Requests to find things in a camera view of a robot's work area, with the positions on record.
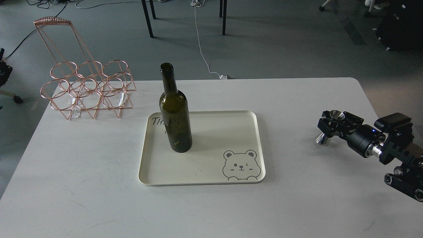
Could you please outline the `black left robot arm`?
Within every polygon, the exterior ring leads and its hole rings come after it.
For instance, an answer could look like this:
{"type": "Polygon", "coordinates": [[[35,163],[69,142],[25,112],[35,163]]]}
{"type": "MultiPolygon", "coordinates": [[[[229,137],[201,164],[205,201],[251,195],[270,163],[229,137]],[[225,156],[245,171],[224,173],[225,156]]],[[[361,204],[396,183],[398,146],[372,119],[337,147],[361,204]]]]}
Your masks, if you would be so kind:
{"type": "Polygon", "coordinates": [[[6,62],[3,60],[4,55],[4,48],[1,48],[0,51],[0,87],[5,85],[8,81],[13,68],[6,64],[6,62]]]}

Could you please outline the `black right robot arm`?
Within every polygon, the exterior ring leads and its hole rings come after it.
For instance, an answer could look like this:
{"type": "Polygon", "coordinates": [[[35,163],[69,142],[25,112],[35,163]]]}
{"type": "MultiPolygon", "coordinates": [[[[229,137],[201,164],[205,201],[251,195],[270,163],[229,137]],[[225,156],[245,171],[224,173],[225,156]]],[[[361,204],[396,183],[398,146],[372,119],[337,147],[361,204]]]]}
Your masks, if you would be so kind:
{"type": "Polygon", "coordinates": [[[326,146],[336,136],[364,158],[376,156],[384,165],[398,159],[402,164],[396,166],[393,173],[385,174],[385,183],[422,202],[423,151],[413,143],[412,126],[411,118],[402,113],[379,118],[372,127],[347,111],[325,110],[318,122],[322,133],[316,143],[326,146]]]}

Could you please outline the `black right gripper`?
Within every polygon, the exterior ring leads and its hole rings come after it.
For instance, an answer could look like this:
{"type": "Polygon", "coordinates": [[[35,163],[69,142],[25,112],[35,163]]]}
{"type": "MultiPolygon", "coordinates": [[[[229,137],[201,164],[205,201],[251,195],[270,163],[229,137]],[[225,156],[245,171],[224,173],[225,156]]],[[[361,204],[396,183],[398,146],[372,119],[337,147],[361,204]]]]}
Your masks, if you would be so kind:
{"type": "Polygon", "coordinates": [[[373,147],[385,141],[385,134],[370,125],[363,124],[363,118],[347,111],[343,113],[345,115],[343,120],[320,118],[318,128],[322,131],[324,137],[343,137],[347,145],[359,155],[364,158],[371,157],[373,147]]]}

